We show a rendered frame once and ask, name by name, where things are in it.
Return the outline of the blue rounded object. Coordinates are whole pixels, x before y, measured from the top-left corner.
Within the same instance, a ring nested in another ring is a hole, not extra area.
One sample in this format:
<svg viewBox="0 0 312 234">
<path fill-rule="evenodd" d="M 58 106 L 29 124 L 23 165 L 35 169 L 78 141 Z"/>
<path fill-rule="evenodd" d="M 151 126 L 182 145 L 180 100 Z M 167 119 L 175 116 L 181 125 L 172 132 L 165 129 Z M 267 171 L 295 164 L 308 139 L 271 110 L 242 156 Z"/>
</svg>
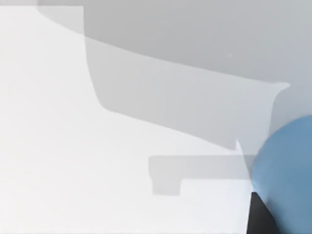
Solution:
<svg viewBox="0 0 312 234">
<path fill-rule="evenodd" d="M 274 132 L 258 151 L 251 175 L 282 234 L 312 234 L 312 115 Z"/>
</svg>

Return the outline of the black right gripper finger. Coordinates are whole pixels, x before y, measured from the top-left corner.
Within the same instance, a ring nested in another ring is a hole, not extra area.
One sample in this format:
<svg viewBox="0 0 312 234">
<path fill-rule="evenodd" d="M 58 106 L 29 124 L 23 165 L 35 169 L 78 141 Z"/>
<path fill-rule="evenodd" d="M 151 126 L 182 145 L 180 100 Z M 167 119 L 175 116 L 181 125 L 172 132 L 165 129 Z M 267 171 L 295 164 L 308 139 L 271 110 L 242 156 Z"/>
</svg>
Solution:
<svg viewBox="0 0 312 234">
<path fill-rule="evenodd" d="M 251 193 L 246 234 L 281 234 L 275 218 L 256 192 Z"/>
</svg>

